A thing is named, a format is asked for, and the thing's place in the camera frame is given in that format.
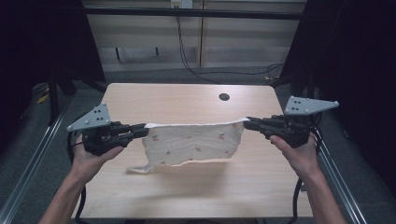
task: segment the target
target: forearm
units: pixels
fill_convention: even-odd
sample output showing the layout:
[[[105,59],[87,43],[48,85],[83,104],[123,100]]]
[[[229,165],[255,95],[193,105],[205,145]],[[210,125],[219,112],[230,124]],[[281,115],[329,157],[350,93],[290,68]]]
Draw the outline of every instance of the forearm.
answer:
[[[69,174],[57,190],[39,223],[69,223],[83,188],[84,184]]]
[[[347,223],[320,170],[308,178],[303,178],[303,181],[315,223]]]

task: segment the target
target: wall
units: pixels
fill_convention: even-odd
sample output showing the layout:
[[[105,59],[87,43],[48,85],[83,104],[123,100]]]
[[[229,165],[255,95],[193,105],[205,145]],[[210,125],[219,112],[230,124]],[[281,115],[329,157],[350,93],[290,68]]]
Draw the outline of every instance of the wall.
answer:
[[[170,1],[86,0],[85,6],[170,7]],[[193,8],[302,12],[305,1],[193,1]],[[88,15],[105,71],[183,67],[177,19]],[[190,67],[265,66],[283,63],[297,21],[180,18]],[[120,58],[115,48],[119,48]]]

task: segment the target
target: gray metal bracket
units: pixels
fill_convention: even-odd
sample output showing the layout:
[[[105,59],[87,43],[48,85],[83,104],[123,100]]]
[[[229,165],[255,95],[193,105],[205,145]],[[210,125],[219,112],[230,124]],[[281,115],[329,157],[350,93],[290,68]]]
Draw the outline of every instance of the gray metal bracket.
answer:
[[[321,101],[291,96],[283,111],[285,115],[311,115],[339,106],[337,101]]]
[[[101,103],[82,118],[67,126],[67,131],[74,132],[88,128],[107,126],[110,125],[110,122],[111,119],[108,114],[107,105],[106,103]]]

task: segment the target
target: power outlet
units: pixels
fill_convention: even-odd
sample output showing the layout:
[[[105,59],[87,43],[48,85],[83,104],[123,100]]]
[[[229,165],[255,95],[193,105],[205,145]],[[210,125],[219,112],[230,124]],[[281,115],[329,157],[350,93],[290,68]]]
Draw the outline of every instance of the power outlet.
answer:
[[[192,0],[182,0],[181,7],[182,8],[192,8]]]
[[[181,8],[181,0],[171,0],[171,8]]]

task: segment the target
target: round black hole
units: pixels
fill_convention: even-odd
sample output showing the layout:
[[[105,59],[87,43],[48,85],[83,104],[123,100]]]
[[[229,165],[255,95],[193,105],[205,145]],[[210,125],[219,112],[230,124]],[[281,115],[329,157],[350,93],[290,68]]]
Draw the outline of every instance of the round black hole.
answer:
[[[222,94],[219,95],[219,98],[222,101],[228,101],[228,100],[230,100],[230,95],[227,94],[227,93],[222,93]]]

